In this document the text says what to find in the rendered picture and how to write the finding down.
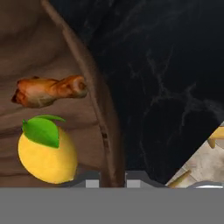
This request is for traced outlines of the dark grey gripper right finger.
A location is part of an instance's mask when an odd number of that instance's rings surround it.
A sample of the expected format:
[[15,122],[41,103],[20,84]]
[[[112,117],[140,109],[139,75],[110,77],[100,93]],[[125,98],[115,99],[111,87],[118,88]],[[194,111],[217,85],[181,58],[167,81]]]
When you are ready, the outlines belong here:
[[125,185],[127,188],[165,188],[165,185],[150,179],[145,171],[126,171]]

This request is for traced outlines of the roasted chicken drumstick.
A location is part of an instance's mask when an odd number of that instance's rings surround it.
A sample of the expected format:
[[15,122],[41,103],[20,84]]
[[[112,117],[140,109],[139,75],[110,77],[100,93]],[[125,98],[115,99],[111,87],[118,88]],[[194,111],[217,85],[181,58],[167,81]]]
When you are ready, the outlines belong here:
[[81,75],[71,75],[62,80],[34,76],[21,79],[11,101],[26,108],[38,109],[65,98],[83,98],[88,93],[87,83]]

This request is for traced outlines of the yellow lemon with green leaf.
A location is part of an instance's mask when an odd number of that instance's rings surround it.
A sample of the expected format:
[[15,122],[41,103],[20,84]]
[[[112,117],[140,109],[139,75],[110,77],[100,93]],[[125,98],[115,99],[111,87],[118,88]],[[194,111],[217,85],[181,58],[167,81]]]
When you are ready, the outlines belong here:
[[54,120],[65,121],[56,115],[37,115],[23,120],[17,153],[31,175],[57,185],[74,180],[78,158],[73,141]]

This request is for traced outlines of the brown wooden bowl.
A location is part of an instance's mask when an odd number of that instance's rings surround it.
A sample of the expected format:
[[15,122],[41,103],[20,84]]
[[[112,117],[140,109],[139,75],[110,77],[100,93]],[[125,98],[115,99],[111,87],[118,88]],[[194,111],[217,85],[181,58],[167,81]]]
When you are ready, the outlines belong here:
[[[24,108],[11,98],[23,78],[83,76],[87,96]],[[22,122],[38,115],[62,117],[78,151],[79,171],[94,171],[102,187],[122,187],[124,152],[117,113],[95,61],[49,0],[0,0],[0,187],[43,187],[18,158]]]

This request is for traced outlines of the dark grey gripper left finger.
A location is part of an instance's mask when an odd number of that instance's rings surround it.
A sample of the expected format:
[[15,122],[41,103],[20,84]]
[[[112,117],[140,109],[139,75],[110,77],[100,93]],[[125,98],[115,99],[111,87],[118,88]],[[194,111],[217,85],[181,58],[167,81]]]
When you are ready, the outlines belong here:
[[95,182],[99,184],[100,175],[98,171],[85,171],[82,174],[78,174],[74,180],[63,183],[62,187],[82,187],[86,188],[87,183]]

